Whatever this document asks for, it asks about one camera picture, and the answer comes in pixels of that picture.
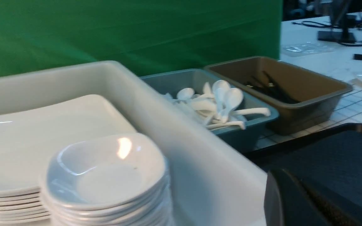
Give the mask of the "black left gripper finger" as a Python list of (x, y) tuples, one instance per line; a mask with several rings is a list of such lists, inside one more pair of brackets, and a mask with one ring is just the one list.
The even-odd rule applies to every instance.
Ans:
[(312, 179), (281, 168), (267, 172), (267, 226), (362, 226), (362, 207)]

